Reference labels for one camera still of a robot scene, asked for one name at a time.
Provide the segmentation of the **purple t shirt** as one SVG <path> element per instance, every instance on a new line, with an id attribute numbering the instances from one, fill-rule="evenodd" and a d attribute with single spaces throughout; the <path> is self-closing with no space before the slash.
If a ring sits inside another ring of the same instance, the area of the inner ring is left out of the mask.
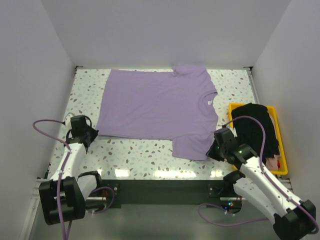
<path id="1" fill-rule="evenodd" d="M 218 123 L 217 94 L 203 66 L 178 65 L 170 72 L 113 69 L 96 127 L 102 136 L 170 140 L 174 157 L 204 161 Z"/>

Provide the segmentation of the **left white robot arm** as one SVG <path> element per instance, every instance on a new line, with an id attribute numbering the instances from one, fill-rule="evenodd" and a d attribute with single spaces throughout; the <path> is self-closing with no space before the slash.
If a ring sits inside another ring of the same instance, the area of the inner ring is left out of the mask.
<path id="1" fill-rule="evenodd" d="M 98 171 L 79 173 L 78 167 L 98 136 L 88 116 L 76 115 L 62 123 L 69 126 L 62 160 L 49 181 L 39 185 L 42 211 L 47 225 L 82 219 L 86 212 L 86 200 L 91 194 L 99 196 L 104 190 Z"/>

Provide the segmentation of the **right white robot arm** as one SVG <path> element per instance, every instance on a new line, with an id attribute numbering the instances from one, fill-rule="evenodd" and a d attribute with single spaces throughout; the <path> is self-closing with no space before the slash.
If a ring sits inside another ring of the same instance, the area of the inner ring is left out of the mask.
<path id="1" fill-rule="evenodd" d="M 214 132 L 207 156 L 235 165 L 236 169 L 223 178 L 223 192 L 243 197 L 256 207 L 281 240 L 300 240 L 319 230 L 315 205 L 288 190 L 250 146 L 238 144 L 229 128 Z"/>

